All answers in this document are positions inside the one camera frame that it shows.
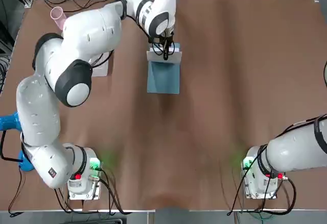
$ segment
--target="blue object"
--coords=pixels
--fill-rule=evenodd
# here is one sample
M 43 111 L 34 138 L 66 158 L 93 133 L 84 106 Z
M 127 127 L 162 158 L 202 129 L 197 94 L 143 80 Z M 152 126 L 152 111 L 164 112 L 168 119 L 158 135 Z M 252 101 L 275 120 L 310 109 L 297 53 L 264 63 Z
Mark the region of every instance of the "blue object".
M 149 61 L 148 93 L 179 94 L 180 64 Z
M 22 159 L 22 162 L 21 163 L 18 163 L 18 165 L 22 169 L 22 171 L 31 171 L 31 170 L 34 170 L 34 166 L 24 156 L 24 154 L 22 153 L 22 150 L 19 151 L 18 158 L 19 159 Z
M 15 112 L 11 115 L 0 116 L 0 131 L 7 131 L 10 129 L 21 131 L 18 112 Z M 22 150 L 20 150 L 18 158 L 22 160 L 22 162 L 18 163 L 18 166 L 22 169 L 22 171 L 31 171 L 34 169 L 34 166 L 22 153 Z
M 11 115 L 0 116 L 0 131 L 7 131 L 10 129 L 16 129 L 21 131 L 20 121 L 17 112 Z

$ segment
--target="pink cup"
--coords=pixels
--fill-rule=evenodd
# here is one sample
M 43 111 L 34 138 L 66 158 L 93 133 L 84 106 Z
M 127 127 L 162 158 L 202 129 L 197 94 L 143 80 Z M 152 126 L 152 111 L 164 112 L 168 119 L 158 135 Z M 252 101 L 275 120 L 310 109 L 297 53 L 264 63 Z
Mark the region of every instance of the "pink cup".
M 60 28 L 60 30 L 63 30 L 63 25 L 67 17 L 60 6 L 57 6 L 51 10 L 50 17 L 55 21 L 58 28 Z

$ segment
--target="table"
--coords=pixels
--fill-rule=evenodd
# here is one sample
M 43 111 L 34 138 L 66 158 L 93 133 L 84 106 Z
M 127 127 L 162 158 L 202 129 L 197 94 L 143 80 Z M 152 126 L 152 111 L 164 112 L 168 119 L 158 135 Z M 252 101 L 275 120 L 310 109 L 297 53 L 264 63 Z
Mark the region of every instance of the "table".
M 180 95 L 147 93 L 147 39 L 130 19 L 122 28 L 112 72 L 92 79 L 82 106 L 60 106 L 60 140 L 92 147 L 112 168 L 124 210 L 228 210 L 247 150 L 326 111 L 326 25 L 313 0 L 177 0 Z M 16 110 L 16 86 L 33 73 L 35 43 L 47 32 L 59 31 L 49 7 L 35 0 L 18 34 L 1 115 Z M 9 131 L 5 154 L 16 157 L 19 150 L 19 133 Z M 0 174 L 9 172 L 0 181 L 0 210 L 7 209 L 19 177 L 15 163 L 1 161 Z M 297 187 L 296 209 L 327 209 L 326 172 L 288 173 Z M 84 209 L 107 210 L 107 196 L 102 189 L 101 199 L 86 201 Z M 244 208 L 259 203 L 245 201 Z M 284 193 L 266 206 L 285 209 Z M 60 207 L 33 171 L 13 209 Z

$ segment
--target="label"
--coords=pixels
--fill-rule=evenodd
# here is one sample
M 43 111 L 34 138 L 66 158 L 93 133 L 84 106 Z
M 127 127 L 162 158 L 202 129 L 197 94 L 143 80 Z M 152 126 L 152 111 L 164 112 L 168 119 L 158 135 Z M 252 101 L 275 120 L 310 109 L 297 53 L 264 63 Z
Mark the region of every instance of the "label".
M 56 171 L 51 167 L 51 169 L 49 169 L 48 171 L 49 175 L 51 175 L 52 178 L 54 178 L 56 176 Z
M 82 182 L 81 181 L 69 181 L 69 186 L 70 187 L 81 187 L 82 186 Z

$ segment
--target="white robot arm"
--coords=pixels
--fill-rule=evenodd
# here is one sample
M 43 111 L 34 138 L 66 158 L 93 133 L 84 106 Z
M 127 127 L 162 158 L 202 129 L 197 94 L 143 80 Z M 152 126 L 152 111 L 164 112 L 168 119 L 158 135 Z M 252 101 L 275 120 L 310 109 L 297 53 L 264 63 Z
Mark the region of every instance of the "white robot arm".
M 250 148 L 242 162 L 243 172 L 254 161 L 245 177 L 247 198 L 275 197 L 277 179 L 284 172 L 327 166 L 326 117 L 296 123 L 271 140 L 267 146 Z
M 172 40 L 175 11 L 176 0 L 118 0 L 69 17 L 63 38 L 45 34 L 39 39 L 35 73 L 18 85 L 16 103 L 23 151 L 49 187 L 68 182 L 69 191 L 79 199 L 93 199 L 96 187 L 90 176 L 100 167 L 92 149 L 59 142 L 57 98 L 68 107 L 87 99 L 92 75 L 88 60 L 117 47 L 121 20 L 127 15 L 150 39 L 164 36 L 167 41 Z
M 73 15 L 64 24 L 63 38 L 57 34 L 40 38 L 33 66 L 63 104 L 79 106 L 91 91 L 92 67 L 88 60 L 118 46 L 121 19 L 128 15 L 150 38 L 162 35 L 171 42 L 175 11 L 176 0 L 119 0 Z

